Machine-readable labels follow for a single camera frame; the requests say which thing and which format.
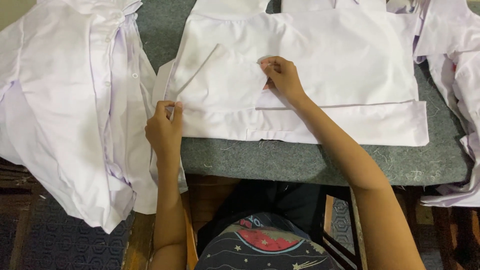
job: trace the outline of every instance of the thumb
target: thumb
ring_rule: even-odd
[[[175,129],[181,130],[183,104],[180,101],[176,102],[173,110],[174,112],[173,112],[172,125],[175,127]]]
[[[276,72],[271,65],[262,63],[260,67],[263,69],[264,73],[273,80],[273,82],[279,79],[280,73]]]

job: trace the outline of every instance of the person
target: person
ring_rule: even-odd
[[[261,61],[261,68],[269,77],[266,87],[276,87],[295,108],[353,190],[368,269],[424,270],[402,209],[375,161],[309,99],[292,62],[270,57]],[[174,107],[173,121],[166,107]],[[150,269],[185,270],[186,225],[177,184],[182,104],[159,101],[145,132],[159,171]],[[198,232],[200,257],[195,269],[337,269],[308,234],[315,231],[318,188],[242,180]]]

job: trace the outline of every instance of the gray felt table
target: gray felt table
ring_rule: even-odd
[[[176,57],[185,20],[195,0],[143,0],[138,28],[144,50],[157,71]],[[277,13],[280,2],[267,12]],[[427,101],[430,143],[424,147],[363,146],[395,185],[432,185],[468,178],[472,162],[458,140],[458,119],[434,86],[426,63],[415,66],[420,100]],[[281,141],[244,142],[183,138],[187,173],[346,185],[321,146]]]

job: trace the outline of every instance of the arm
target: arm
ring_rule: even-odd
[[[175,106],[175,117],[170,112]],[[159,101],[155,115],[147,121],[145,135],[157,156],[158,199],[153,235],[154,256],[150,270],[185,270],[187,229],[178,188],[182,105]]]
[[[367,264],[372,270],[425,270],[395,194],[375,161],[303,91],[295,65],[281,57],[262,61],[271,82],[322,142],[350,184],[359,210]]]

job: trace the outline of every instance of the stack of shirts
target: stack of shirts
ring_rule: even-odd
[[[293,61],[307,95],[360,144],[424,146],[426,104],[413,73],[415,14],[382,0],[197,0],[153,99],[182,101],[183,136],[320,143],[259,60]]]
[[[107,233],[132,208],[156,211],[144,134],[156,75],[135,22],[141,5],[42,0],[0,32],[0,157]]]
[[[480,16],[466,0],[391,0],[388,11],[411,13],[422,21],[413,56],[426,59],[432,79],[447,106],[460,119],[467,134],[460,139],[475,161],[470,182],[464,186],[445,184],[443,196],[426,196],[429,206],[480,206]],[[452,179],[452,182],[463,179]]]

